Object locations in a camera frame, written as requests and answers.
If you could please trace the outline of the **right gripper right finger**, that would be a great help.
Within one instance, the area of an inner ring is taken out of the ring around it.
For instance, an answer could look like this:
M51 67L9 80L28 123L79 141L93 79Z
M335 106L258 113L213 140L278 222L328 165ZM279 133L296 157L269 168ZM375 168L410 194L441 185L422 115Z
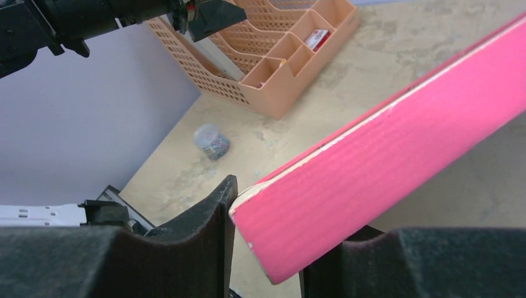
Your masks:
M524 297L522 228L365 226L300 273L303 297Z

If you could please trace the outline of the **pink picture frame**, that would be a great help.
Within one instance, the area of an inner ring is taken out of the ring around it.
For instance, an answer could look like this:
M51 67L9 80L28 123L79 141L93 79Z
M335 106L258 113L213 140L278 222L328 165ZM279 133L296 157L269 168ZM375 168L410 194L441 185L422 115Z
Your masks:
M525 110L525 14L243 191L230 217L289 279Z

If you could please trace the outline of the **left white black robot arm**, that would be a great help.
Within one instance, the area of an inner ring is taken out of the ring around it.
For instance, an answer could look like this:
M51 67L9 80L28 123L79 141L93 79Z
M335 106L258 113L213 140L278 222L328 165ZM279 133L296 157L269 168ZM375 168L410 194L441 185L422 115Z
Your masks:
M247 19L243 8L228 1L1 1L1 77L29 66L41 48L87 58L87 39L163 15L194 42Z

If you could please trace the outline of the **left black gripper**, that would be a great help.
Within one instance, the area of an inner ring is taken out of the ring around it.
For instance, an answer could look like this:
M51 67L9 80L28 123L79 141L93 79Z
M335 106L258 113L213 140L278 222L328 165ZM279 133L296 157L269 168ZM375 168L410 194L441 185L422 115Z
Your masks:
M171 16L174 30L189 31L193 42L201 41L247 19L245 10L228 1L109 0L122 27L162 15Z

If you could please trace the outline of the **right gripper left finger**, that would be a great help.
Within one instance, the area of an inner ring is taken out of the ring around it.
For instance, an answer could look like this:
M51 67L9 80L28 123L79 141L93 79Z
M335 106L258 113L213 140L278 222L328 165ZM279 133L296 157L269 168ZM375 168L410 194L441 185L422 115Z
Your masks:
M238 195L229 175L204 199L135 235L111 206L86 200L1 207L2 297L235 297Z

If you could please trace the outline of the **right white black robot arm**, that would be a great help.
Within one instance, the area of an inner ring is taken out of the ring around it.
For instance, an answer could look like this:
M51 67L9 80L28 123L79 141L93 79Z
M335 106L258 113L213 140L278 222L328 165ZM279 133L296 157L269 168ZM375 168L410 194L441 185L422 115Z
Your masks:
M2 297L235 297L227 176L155 227L98 200L1 207ZM525 230L365 226L299 273L303 297L524 297Z

